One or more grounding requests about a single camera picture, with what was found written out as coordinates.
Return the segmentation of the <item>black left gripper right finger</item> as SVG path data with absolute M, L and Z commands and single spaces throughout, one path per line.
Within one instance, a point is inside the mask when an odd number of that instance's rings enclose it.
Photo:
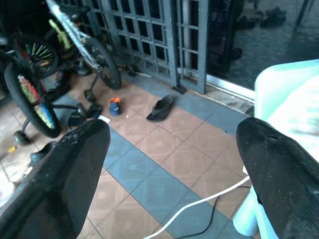
M 281 239 L 319 237 L 319 164 L 295 140 L 250 117 L 236 130 L 240 157 Z

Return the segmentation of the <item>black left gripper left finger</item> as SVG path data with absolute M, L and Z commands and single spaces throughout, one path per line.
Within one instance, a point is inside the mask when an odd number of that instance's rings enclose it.
M 77 238 L 110 142 L 109 125 L 101 119 L 65 134 L 1 208 L 1 238 Z

